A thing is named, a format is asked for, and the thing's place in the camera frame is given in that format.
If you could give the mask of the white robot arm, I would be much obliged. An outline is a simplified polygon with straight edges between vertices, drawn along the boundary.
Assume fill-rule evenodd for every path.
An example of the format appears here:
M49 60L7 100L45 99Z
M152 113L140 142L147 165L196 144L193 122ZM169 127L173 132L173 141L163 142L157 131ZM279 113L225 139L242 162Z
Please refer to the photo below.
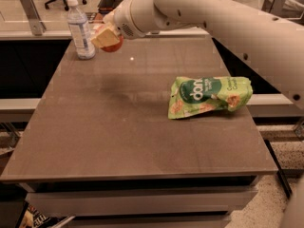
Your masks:
M114 48L152 31L206 30L298 108L304 108L304 28L233 0L123 0L92 42Z

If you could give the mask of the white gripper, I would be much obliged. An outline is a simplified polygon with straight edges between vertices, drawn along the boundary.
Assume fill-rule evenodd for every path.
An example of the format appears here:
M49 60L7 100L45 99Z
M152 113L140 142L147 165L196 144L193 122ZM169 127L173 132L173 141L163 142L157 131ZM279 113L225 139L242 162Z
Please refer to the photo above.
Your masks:
M107 48L120 43L116 26L124 39L137 39L145 36L135 25L131 15L131 5L136 0L123 0L117 8L103 17L103 25L99 26L91 38L91 43L97 48Z

